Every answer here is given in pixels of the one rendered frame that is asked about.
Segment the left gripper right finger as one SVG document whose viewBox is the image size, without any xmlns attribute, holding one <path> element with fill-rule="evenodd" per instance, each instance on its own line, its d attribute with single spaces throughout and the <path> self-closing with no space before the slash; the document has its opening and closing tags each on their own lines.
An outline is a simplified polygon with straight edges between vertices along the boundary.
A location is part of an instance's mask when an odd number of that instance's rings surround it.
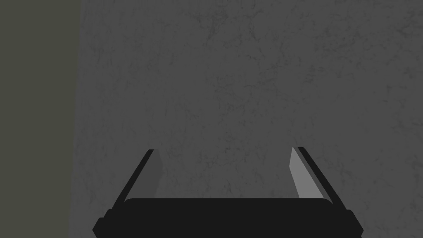
<svg viewBox="0 0 423 238">
<path fill-rule="evenodd" d="M 304 147 L 293 147 L 289 169 L 300 198 L 319 198 L 345 209 L 328 179 Z"/>
</svg>

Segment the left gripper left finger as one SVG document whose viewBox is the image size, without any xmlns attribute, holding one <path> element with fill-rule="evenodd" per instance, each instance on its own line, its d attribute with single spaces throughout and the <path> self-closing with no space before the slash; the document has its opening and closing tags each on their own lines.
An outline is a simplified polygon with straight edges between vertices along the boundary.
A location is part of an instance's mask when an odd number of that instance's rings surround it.
<svg viewBox="0 0 423 238">
<path fill-rule="evenodd" d="M 113 208 L 129 199 L 154 198 L 163 174 L 158 150 L 148 150 L 120 192 Z"/>
</svg>

